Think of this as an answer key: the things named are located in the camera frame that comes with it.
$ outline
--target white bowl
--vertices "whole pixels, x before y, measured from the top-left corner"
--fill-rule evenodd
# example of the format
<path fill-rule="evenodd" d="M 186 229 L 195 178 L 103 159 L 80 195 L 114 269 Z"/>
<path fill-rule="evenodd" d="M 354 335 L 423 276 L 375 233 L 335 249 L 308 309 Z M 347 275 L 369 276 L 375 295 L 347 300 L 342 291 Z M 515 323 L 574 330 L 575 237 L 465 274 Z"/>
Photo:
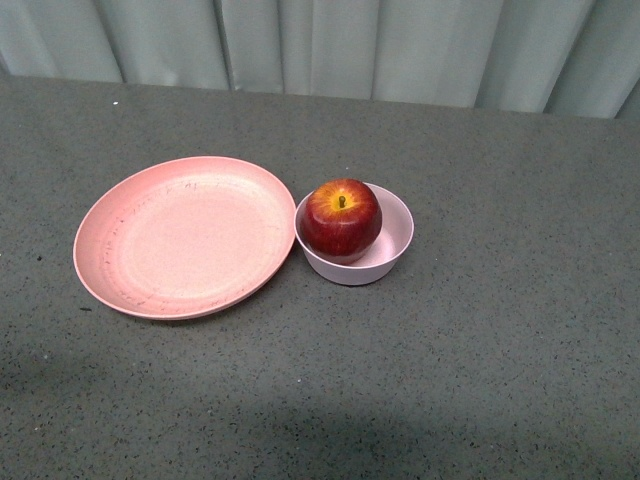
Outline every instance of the white bowl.
<path fill-rule="evenodd" d="M 302 237 L 300 220 L 311 193 L 304 197 L 296 209 L 296 238 L 309 264 L 318 274 L 340 285 L 365 285 L 381 279 L 393 268 L 413 238 L 413 217 L 404 202 L 389 190 L 370 183 L 367 185 L 382 209 L 382 231 L 364 257 L 350 265 L 338 265 L 320 258 Z"/>

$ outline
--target curtain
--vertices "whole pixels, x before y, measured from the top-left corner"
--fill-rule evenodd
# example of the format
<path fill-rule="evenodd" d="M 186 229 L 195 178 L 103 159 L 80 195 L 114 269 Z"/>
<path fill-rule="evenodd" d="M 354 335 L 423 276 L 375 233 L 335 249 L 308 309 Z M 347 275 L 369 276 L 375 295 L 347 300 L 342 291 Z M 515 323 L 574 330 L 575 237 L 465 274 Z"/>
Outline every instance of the curtain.
<path fill-rule="evenodd" d="M 638 0 L 0 0 L 8 75 L 640 119 Z"/>

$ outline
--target plate rim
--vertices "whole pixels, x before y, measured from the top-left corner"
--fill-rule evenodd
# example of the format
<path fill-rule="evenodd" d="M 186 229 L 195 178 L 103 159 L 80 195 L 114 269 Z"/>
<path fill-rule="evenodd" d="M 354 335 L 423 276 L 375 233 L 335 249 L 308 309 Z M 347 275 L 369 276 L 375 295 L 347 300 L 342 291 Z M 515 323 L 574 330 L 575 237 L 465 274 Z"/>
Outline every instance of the plate rim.
<path fill-rule="evenodd" d="M 170 164 L 175 164 L 175 163 L 181 163 L 181 162 L 189 162 L 189 161 L 217 161 L 217 160 L 225 160 L 225 161 L 232 161 L 232 162 L 238 162 L 241 163 L 245 166 L 248 166 L 249 168 L 255 168 L 258 170 L 261 170 L 263 173 L 265 173 L 266 175 L 268 175 L 274 182 L 276 185 L 278 185 L 279 188 L 282 189 L 283 193 L 286 193 L 286 198 L 288 200 L 288 207 L 291 209 L 292 215 L 295 216 L 295 209 L 296 209 L 296 203 L 295 200 L 293 198 L 293 195 L 291 194 L 291 191 L 287 188 L 287 186 L 285 185 L 285 183 L 278 177 L 276 176 L 274 173 L 272 173 L 271 171 L 267 170 L 266 168 L 257 165 L 255 163 L 252 163 L 250 161 L 247 160 L 243 160 L 243 159 L 239 159 L 239 158 L 234 158 L 234 157 L 228 157 L 228 156 L 220 156 L 220 155 L 198 155 L 198 156 L 190 156 L 190 157 L 183 157 L 183 158 L 176 158 L 176 159 L 172 159 L 172 160 L 167 160 L 167 161 L 163 161 L 161 163 L 157 163 L 155 165 L 151 165 L 149 167 L 143 168 L 142 170 L 139 170 L 127 177 L 125 177 L 124 179 L 120 180 L 119 182 L 117 182 L 115 185 L 113 185 L 111 188 L 109 188 L 107 191 L 105 191 L 89 208 L 89 210 L 85 213 L 85 215 L 82 218 L 82 221 L 80 222 L 76 233 L 75 233 L 75 237 L 74 237 L 74 242 L 73 242 L 73 264 L 74 264 L 74 269 L 76 271 L 76 275 L 78 276 L 80 282 L 82 283 L 82 285 L 84 286 L 84 288 L 94 297 L 96 298 L 99 302 L 101 302 L 102 304 L 118 311 L 121 312 L 123 314 L 126 315 L 130 315 L 133 317 L 137 317 L 137 318 L 143 318 L 143 319 L 148 319 L 148 320 L 160 320 L 160 321 L 172 321 L 172 320 L 188 320 L 188 319 L 194 319 L 194 318 L 199 318 L 199 317 L 204 317 L 222 310 L 225 310 L 233 305 L 236 305 L 240 302 L 242 302 L 243 300 L 247 299 L 248 297 L 250 297 L 251 295 L 253 295 L 254 293 L 256 293 L 258 290 L 260 290 L 269 280 L 271 280 L 271 278 L 273 278 L 273 276 L 280 270 L 280 268 L 282 267 L 282 265 L 284 264 L 284 262 L 286 261 L 286 259 L 288 258 L 289 254 L 291 253 L 291 249 L 293 248 L 293 245 L 295 243 L 295 231 L 293 229 L 293 225 L 291 225 L 291 222 L 287 222 L 287 225 L 285 225 L 283 223 L 283 228 L 287 228 L 289 230 L 288 235 L 287 235 L 287 240 L 286 243 L 283 242 L 282 247 L 283 247 L 283 252 L 285 252 L 282 255 L 282 258 L 279 258 L 277 262 L 274 263 L 272 271 L 270 271 L 270 273 L 268 275 L 266 275 L 265 278 L 261 279 L 260 282 L 256 282 L 255 284 L 252 284 L 250 288 L 247 289 L 246 292 L 244 292 L 243 295 L 240 295 L 238 298 L 233 298 L 230 301 L 226 301 L 226 302 L 222 302 L 218 305 L 216 305 L 215 307 L 211 307 L 211 308 L 202 308 L 199 310 L 194 310 L 194 311 L 190 311 L 190 312 L 186 312 L 186 313 L 175 313 L 175 314 L 162 314 L 162 313 L 145 313 L 145 312 L 138 312 L 135 311 L 133 309 L 129 309 L 129 308 L 125 308 L 119 305 L 114 304 L 113 302 L 108 301 L 105 298 L 102 298 L 87 282 L 87 280 L 85 279 L 85 276 L 83 276 L 82 273 L 82 269 L 80 268 L 79 265 L 79 253 L 78 253 L 78 249 L 79 249 L 79 242 L 80 242 L 80 237 L 83 231 L 83 228 L 85 227 L 86 224 L 88 224 L 89 221 L 91 221 L 91 217 L 92 214 L 94 213 L 94 211 L 100 206 L 101 203 L 103 203 L 114 191 L 117 191 L 118 189 L 122 188 L 122 185 L 127 184 L 129 182 L 134 181 L 134 179 L 136 177 L 145 175 L 145 174 L 149 174 L 149 172 L 156 170 L 156 169 L 160 169 L 160 168 L 166 168 L 168 165 Z"/>

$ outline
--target speckled surface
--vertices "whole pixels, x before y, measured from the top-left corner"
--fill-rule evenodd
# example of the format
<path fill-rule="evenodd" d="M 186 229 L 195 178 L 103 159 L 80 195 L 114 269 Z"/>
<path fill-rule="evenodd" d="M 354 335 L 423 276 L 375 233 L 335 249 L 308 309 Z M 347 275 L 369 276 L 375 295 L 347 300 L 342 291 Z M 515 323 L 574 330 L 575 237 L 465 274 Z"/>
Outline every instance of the speckled surface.
<path fill-rule="evenodd" d="M 197 321 L 98 303 L 84 214 L 193 155 L 384 186 L 413 243 L 357 288 L 296 246 Z M 3 479 L 640 477 L 637 122 L 2 77 L 0 165 Z"/>

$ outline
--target bowl rim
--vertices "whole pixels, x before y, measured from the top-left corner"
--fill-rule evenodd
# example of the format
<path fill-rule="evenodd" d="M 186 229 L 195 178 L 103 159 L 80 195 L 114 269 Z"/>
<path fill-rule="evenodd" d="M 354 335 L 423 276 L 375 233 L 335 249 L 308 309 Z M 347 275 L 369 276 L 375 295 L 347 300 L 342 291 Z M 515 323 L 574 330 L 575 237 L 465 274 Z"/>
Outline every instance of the bowl rim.
<path fill-rule="evenodd" d="M 415 232 L 415 223 L 413 221 L 413 215 L 411 214 L 411 210 L 409 210 L 409 207 L 407 206 L 406 203 L 404 203 L 404 201 L 398 197 L 395 193 L 393 193 L 392 191 L 381 187 L 379 185 L 375 185 L 373 183 L 368 183 L 368 182 L 363 182 L 365 185 L 367 185 L 369 188 L 372 189 L 374 195 L 375 195 L 375 190 L 382 190 L 384 192 L 386 192 L 387 194 L 389 194 L 391 197 L 393 197 L 395 199 L 395 201 L 402 206 L 402 208 L 404 209 L 404 211 L 407 214 L 407 217 L 409 219 L 409 224 L 411 225 L 411 229 L 409 232 L 409 238 L 407 239 L 407 241 L 405 242 L 404 246 L 391 258 L 386 259 L 384 262 L 381 263 L 376 263 L 374 265 L 360 265 L 360 266 L 353 266 L 353 265 L 340 265 L 339 263 L 333 263 L 330 262 L 329 260 L 325 260 L 324 258 L 318 256 L 313 250 L 311 250 L 311 248 L 309 248 L 306 244 L 306 242 L 303 240 L 302 238 L 302 234 L 298 231 L 298 215 L 300 213 L 301 207 L 303 205 L 306 204 L 307 199 L 311 196 L 311 194 L 314 191 L 309 192 L 301 201 L 300 203 L 296 206 L 296 211 L 295 214 L 293 215 L 293 228 L 296 234 L 296 238 L 298 239 L 298 243 L 300 243 L 300 245 L 302 246 L 302 248 L 304 249 L 305 253 L 310 254 L 315 260 L 318 260 L 319 262 L 322 262 L 328 266 L 332 266 L 332 267 L 336 267 L 336 268 L 340 268 L 343 270 L 353 270 L 353 271 L 359 271 L 359 270 L 371 270 L 373 268 L 379 268 L 383 265 L 388 265 L 390 263 L 395 263 L 398 258 L 407 250 L 407 248 L 409 248 L 409 245 L 411 244 L 411 241 L 413 240 L 413 234 Z"/>

